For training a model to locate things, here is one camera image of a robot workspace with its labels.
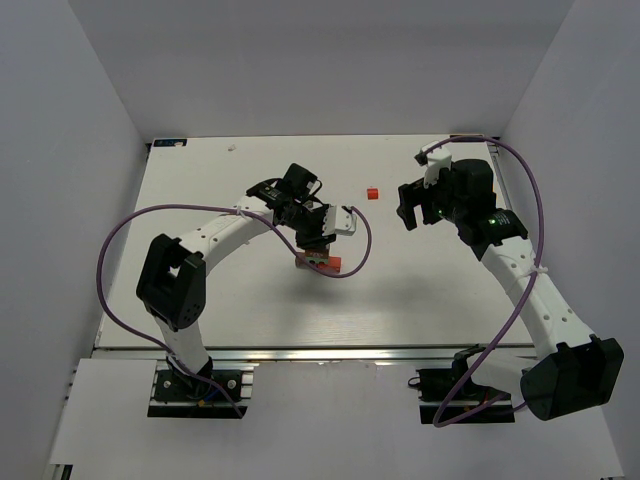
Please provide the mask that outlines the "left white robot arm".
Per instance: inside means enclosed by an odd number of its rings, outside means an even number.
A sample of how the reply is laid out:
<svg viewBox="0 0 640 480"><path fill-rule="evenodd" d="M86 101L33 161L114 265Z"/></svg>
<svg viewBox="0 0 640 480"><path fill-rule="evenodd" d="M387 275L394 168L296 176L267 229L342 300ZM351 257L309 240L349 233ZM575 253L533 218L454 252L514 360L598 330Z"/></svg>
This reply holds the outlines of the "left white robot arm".
<svg viewBox="0 0 640 480"><path fill-rule="evenodd" d="M206 279L227 256L270 225L295 232L296 247L328 257L334 234L324 232L327 204L316 197L318 177L293 163L282 178L250 187L230 212L207 224L171 238L153 239L136 287L136 295L161 329L171 353L169 362L182 373L205 377L212 360L204 347L197 320L206 304Z"/></svg>

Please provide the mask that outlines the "green notched block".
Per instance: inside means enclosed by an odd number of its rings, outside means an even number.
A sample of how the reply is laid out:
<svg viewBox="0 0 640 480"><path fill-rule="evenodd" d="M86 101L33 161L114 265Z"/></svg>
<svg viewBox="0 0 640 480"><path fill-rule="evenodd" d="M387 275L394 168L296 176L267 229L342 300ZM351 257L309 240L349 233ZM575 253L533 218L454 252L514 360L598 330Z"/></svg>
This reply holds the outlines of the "green notched block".
<svg viewBox="0 0 640 480"><path fill-rule="evenodd" d="M313 265L328 265L330 257L328 255L317 255L316 253L305 256L306 260Z"/></svg>

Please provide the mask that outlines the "purple cube block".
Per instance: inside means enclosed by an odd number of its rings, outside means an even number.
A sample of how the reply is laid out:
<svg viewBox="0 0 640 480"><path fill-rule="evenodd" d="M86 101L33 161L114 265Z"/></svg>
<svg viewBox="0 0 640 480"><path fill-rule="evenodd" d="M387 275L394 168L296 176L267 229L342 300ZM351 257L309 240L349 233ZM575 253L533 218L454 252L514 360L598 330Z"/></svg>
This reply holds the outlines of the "purple cube block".
<svg viewBox="0 0 640 480"><path fill-rule="evenodd" d="M315 253L328 252L329 246L328 245L312 245L312 246L304 247L304 250L305 252L315 252Z"/></svg>

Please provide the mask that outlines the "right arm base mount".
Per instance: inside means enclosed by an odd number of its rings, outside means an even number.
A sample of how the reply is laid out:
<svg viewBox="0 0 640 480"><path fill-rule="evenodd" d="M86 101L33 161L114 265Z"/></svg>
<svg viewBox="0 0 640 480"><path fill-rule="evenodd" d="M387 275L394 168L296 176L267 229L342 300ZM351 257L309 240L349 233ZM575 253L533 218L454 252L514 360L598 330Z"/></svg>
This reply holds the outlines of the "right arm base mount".
<svg viewBox="0 0 640 480"><path fill-rule="evenodd" d="M422 424L432 424L439 405L454 387L457 380L468 369L468 359L484 350L474 346L454 355L452 364L447 368L423 368L416 371L407 381L407 386L418 393L419 412ZM480 386L468 380L454 395L452 401L442 413L441 422L462 415L475 407L485 405L496 396L503 395L499 401L483 411L467 417L460 424L508 424L515 422L511 396L491 387Z"/></svg>

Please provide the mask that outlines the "red rectangular block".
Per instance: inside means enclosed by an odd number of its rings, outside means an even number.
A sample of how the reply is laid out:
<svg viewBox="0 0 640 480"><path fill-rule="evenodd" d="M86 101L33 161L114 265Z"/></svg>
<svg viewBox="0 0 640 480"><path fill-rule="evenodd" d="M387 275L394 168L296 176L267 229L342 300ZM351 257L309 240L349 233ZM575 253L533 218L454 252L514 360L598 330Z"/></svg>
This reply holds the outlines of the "red rectangular block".
<svg viewBox="0 0 640 480"><path fill-rule="evenodd" d="M320 270L327 271L331 274L341 273L342 260L340 257L329 256L326 259L320 261L317 267Z"/></svg>

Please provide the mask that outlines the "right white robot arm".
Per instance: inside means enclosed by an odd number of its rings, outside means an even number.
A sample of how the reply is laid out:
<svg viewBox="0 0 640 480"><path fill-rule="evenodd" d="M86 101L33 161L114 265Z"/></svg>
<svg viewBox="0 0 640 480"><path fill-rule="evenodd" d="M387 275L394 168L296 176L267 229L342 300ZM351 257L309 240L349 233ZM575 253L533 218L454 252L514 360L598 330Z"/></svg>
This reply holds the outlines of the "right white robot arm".
<svg viewBox="0 0 640 480"><path fill-rule="evenodd" d="M491 388L523 399L547 421L609 402L624 353L613 338L601 339L565 301L538 265L528 232L498 207L493 170L479 159L430 165L425 176L398 189L398 216L408 230L421 215L426 225L446 220L494 276L512 302L536 351L533 360L474 346L457 353L448 397Z"/></svg>

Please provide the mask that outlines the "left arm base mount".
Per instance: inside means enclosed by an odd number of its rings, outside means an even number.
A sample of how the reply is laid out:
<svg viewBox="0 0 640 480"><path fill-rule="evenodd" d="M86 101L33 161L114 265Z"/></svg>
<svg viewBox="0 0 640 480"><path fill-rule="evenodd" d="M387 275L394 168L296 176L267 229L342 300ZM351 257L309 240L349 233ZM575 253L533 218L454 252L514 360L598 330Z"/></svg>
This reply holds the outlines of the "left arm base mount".
<svg viewBox="0 0 640 480"><path fill-rule="evenodd" d="M159 363L147 408L149 418L239 420L247 411L253 369L225 366L211 378L221 389L175 372Z"/></svg>

